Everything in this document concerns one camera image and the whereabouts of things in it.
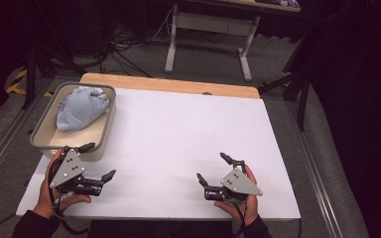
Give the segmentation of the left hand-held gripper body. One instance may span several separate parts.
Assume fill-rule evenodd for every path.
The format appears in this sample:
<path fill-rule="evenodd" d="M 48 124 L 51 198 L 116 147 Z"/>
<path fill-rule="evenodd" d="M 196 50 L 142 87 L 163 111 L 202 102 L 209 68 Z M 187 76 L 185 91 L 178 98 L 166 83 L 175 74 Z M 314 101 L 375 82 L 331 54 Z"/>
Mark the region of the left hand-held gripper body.
<path fill-rule="evenodd" d="M 80 158 L 78 147 L 63 148 L 62 154 L 55 160 L 49 179 L 50 188 L 55 188 L 60 193 L 73 192 L 99 196 L 103 182 L 97 179 L 85 178 L 84 162 Z"/>

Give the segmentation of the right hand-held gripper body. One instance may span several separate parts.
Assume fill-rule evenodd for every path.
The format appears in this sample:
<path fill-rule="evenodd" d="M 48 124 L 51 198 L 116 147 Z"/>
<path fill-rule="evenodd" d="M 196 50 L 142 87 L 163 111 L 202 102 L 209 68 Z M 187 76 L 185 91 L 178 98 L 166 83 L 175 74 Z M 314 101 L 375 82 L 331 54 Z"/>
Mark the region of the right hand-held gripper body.
<path fill-rule="evenodd" d="M 212 186 L 203 181 L 203 195 L 206 200 L 243 202 L 248 195 L 262 196 L 263 191 L 248 177 L 244 161 L 226 159 L 232 170 L 220 181 L 221 186 Z"/>

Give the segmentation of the beige plastic basket grey rim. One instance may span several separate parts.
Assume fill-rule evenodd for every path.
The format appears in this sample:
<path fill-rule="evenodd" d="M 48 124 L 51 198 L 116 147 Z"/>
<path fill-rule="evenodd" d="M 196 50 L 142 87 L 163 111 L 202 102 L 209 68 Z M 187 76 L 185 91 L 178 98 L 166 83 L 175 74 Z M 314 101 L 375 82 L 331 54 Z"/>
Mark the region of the beige plastic basket grey rim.
<path fill-rule="evenodd" d="M 80 87 L 101 88 L 102 93 L 107 96 L 110 102 L 109 107 L 93 122 L 77 132 L 66 133 L 60 131 L 57 127 L 60 104 L 75 89 Z M 116 91 L 113 87 L 79 82 L 63 83 L 56 89 L 55 94 L 36 125 L 30 137 L 30 143 L 49 159 L 54 156 L 59 148 L 64 146 L 80 147 L 84 144 L 94 143 L 95 146 L 80 157 L 86 162 L 96 162 L 104 154 L 115 111 Z"/>

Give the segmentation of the light blue shirt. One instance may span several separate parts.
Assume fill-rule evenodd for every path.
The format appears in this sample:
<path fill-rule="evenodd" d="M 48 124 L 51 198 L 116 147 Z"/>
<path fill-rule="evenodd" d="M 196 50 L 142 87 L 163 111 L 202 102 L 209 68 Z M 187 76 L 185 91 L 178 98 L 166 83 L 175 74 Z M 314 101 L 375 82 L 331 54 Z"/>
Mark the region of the light blue shirt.
<path fill-rule="evenodd" d="M 80 86 L 60 102 L 57 128 L 73 133 L 87 127 L 110 106 L 110 100 L 100 87 Z"/>

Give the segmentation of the person's right hand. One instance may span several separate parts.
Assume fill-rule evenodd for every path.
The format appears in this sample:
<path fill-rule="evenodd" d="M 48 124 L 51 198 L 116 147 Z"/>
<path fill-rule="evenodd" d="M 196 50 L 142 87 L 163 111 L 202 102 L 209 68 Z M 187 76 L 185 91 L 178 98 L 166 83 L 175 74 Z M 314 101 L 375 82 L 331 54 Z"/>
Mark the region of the person's right hand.
<path fill-rule="evenodd" d="M 228 213 L 241 227 L 250 224 L 259 216 L 258 199 L 254 194 L 249 194 L 241 204 L 230 205 L 223 201 L 216 201 L 213 205 Z"/>

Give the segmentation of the person's left hand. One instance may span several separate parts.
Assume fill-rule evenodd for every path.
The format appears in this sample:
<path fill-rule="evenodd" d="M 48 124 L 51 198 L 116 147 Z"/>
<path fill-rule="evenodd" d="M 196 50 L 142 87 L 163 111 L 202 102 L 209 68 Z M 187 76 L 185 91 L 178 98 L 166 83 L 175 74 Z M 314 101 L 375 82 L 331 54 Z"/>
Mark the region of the person's left hand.
<path fill-rule="evenodd" d="M 40 195 L 38 198 L 38 202 L 36 206 L 34 207 L 33 211 L 47 219 L 51 219 L 54 216 L 53 211 L 53 203 L 51 200 L 50 192 L 49 192 L 49 181 L 48 181 L 48 172 L 51 168 L 52 163 L 54 160 L 56 160 L 60 155 L 62 154 L 62 150 L 58 149 L 58 151 L 55 153 L 51 161 L 49 162 L 47 166 L 47 170 L 45 172 L 45 178 L 41 184 L 40 188 Z M 74 194 L 69 196 L 68 198 L 65 198 L 60 203 L 60 210 L 65 211 L 70 206 L 77 204 L 77 203 L 91 203 L 91 197 L 89 195 L 85 194 Z"/>

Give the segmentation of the white table mat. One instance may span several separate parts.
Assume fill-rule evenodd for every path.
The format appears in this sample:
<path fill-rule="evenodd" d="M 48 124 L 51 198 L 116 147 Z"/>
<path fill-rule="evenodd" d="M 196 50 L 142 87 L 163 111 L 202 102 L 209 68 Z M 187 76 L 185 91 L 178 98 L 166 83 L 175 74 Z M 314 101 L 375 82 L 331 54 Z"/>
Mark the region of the white table mat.
<path fill-rule="evenodd" d="M 116 111 L 102 158 L 85 162 L 85 176 L 116 171 L 101 195 L 66 216 L 85 219 L 224 220 L 203 196 L 196 173 L 219 185 L 245 161 L 263 191 L 264 219 L 301 214 L 267 113 L 260 99 L 117 88 Z M 49 158 L 42 156 L 16 213 L 34 207 Z"/>

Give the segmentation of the black tripod stand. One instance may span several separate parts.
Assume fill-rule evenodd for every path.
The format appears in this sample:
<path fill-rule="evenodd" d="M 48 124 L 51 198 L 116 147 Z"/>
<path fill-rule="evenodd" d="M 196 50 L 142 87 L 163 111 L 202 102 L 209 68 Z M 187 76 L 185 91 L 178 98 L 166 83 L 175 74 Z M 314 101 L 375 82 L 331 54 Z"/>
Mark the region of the black tripod stand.
<path fill-rule="evenodd" d="M 28 50 L 26 58 L 27 85 L 26 98 L 23 109 L 28 109 L 36 97 L 36 69 L 43 77 L 54 77 L 56 75 L 55 63 L 58 60 L 79 75 L 84 75 L 86 70 L 73 62 L 67 56 L 65 49 L 61 46 L 57 35 L 49 22 L 41 1 L 47 0 L 21 0 L 23 6 L 19 10 L 23 13 L 23 24 L 27 33 Z"/>

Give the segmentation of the wooden table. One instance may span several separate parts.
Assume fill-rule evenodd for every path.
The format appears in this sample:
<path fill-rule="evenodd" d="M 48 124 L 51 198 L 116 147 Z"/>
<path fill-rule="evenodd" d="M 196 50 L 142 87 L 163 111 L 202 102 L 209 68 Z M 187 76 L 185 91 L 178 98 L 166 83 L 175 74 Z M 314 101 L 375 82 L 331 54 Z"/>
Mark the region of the wooden table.
<path fill-rule="evenodd" d="M 106 84 L 117 88 L 157 90 L 192 94 L 212 94 L 240 98 L 260 99 L 255 87 L 217 84 L 197 81 L 149 78 L 141 76 L 112 75 L 101 73 L 86 73 L 82 83 Z"/>

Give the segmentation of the black metal stand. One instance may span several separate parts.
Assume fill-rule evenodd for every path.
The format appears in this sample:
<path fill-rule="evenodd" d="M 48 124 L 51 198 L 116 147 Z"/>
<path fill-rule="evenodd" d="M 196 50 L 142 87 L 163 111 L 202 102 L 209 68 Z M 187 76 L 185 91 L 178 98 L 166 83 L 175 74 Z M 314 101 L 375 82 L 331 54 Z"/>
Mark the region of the black metal stand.
<path fill-rule="evenodd" d="M 270 83 L 261 83 L 258 87 L 260 95 L 279 86 L 288 86 L 284 90 L 282 96 L 285 101 L 295 101 L 299 99 L 299 108 L 297 111 L 297 125 L 299 129 L 305 131 L 305 115 L 310 90 L 310 71 L 309 63 L 302 60 L 306 47 L 310 44 L 310 35 L 305 34 L 296 49 L 287 61 L 284 72 L 287 75 Z"/>

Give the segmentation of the yellow black hazard tape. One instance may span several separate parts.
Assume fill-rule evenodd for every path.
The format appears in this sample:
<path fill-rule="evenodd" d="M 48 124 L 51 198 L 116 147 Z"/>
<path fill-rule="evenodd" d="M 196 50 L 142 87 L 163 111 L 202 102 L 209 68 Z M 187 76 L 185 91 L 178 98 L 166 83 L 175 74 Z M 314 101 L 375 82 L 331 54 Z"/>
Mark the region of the yellow black hazard tape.
<path fill-rule="evenodd" d="M 16 73 L 8 87 L 6 88 L 6 92 L 8 94 L 27 94 L 27 70 L 22 68 L 19 72 Z"/>

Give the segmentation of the desk with white metal legs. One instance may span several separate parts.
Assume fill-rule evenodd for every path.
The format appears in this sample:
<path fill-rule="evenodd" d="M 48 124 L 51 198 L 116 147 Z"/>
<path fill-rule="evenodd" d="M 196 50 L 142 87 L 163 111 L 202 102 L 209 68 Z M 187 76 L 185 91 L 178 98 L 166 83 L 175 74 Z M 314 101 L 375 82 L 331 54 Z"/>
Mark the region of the desk with white metal legs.
<path fill-rule="evenodd" d="M 248 7 L 250 10 L 266 10 L 272 13 L 295 13 L 301 9 L 283 7 L 274 4 L 257 3 L 254 0 L 195 0 L 196 2 L 219 3 L 224 7 Z M 254 16 L 251 20 L 238 20 L 234 17 L 209 16 L 205 14 L 188 13 L 180 9 L 176 3 L 172 8 L 171 39 L 168 49 L 165 72 L 172 73 L 174 69 L 177 29 L 196 30 L 225 35 L 242 36 L 246 38 L 245 45 L 236 50 L 239 57 L 243 78 L 250 82 L 252 75 L 247 60 L 252 40 L 260 22 L 259 16 Z"/>

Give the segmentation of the black curtain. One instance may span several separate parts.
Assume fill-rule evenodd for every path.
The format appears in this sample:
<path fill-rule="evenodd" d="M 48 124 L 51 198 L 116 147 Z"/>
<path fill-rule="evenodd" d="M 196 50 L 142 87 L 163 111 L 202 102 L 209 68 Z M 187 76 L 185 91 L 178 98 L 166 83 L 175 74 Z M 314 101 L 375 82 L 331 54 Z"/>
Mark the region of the black curtain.
<path fill-rule="evenodd" d="M 381 238 L 381 0 L 355 0 L 327 36 L 314 89 L 370 238 Z"/>

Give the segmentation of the colourful patterned item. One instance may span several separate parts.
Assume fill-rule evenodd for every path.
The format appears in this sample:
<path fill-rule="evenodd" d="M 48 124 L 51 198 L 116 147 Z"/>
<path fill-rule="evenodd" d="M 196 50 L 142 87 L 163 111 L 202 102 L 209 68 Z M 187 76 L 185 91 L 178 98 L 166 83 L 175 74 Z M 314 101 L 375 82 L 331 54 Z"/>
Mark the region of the colourful patterned item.
<path fill-rule="evenodd" d="M 292 7 L 296 9 L 301 9 L 300 4 L 297 0 L 254 0 L 257 3 L 266 3 L 266 4 L 274 4 L 283 7 Z"/>

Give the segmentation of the aluminium floor rail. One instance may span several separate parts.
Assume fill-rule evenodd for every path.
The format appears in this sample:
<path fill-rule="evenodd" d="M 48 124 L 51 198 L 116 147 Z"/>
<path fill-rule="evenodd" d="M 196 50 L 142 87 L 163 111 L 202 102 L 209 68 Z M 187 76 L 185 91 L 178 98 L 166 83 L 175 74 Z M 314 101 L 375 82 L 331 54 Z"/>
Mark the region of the aluminium floor rail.
<path fill-rule="evenodd" d="M 26 109 L 20 109 L 17 115 L 13 117 L 10 127 L 0 140 L 0 165 L 15 143 L 18 133 L 53 82 L 54 80 L 52 78 L 43 79 L 35 89 L 36 97 L 30 102 Z"/>
<path fill-rule="evenodd" d="M 343 238 L 340 226 L 335 216 L 334 209 L 331 205 L 329 196 L 322 182 L 322 179 L 321 179 L 321 176 L 315 161 L 315 157 L 308 143 L 306 134 L 302 132 L 299 128 L 299 124 L 297 121 L 296 107 L 291 102 L 286 102 L 285 106 L 289 113 L 290 119 L 292 121 L 292 125 L 296 133 L 296 137 L 303 151 L 308 175 L 310 177 L 310 181 L 311 181 L 311 184 L 317 199 L 317 204 L 322 214 L 322 218 L 325 223 L 329 238 Z"/>

